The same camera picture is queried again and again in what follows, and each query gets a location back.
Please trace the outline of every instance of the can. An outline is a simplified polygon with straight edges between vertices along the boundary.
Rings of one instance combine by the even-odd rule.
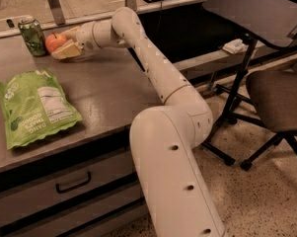
[[[38,20],[27,16],[19,21],[18,28],[32,56],[43,56],[47,54],[45,37]]]

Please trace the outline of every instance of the green bag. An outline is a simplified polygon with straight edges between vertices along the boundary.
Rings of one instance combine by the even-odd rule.
[[[44,139],[82,120],[46,69],[16,75],[7,84],[0,82],[0,106],[8,149]]]

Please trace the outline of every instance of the chair seat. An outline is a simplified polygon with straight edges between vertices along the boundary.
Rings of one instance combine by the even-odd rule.
[[[267,129],[275,133],[297,133],[297,72],[253,72],[246,86]]]

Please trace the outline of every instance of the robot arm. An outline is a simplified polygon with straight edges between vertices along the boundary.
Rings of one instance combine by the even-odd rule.
[[[75,38],[86,51],[132,47],[164,104],[140,113],[130,130],[133,160],[157,235],[226,237],[191,151],[211,130],[207,103],[148,39],[129,8],[116,10],[111,20],[83,25]]]

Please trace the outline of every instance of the can lid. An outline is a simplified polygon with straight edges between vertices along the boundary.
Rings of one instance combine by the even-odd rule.
[[[34,18],[32,16],[26,16],[24,18],[22,18],[19,23],[20,24],[28,24],[30,22],[33,22],[34,21]]]

